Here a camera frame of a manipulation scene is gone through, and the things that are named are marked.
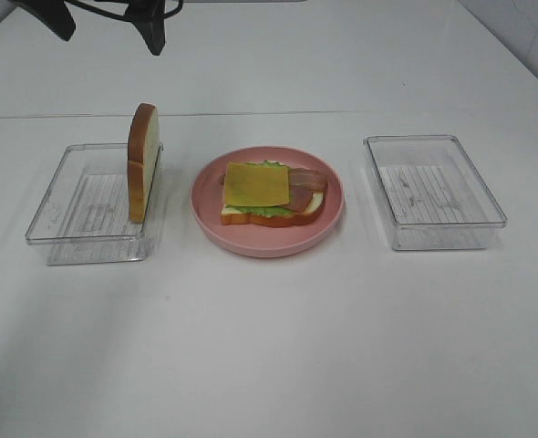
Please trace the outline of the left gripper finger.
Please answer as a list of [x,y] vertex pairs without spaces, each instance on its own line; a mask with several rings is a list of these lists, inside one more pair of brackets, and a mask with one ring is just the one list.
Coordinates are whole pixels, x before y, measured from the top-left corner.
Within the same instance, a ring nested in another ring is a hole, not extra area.
[[37,18],[57,37],[68,41],[76,30],[75,21],[63,0],[10,0]]
[[164,12],[165,2],[161,0],[130,1],[127,7],[127,18],[154,56],[159,56],[165,46]]

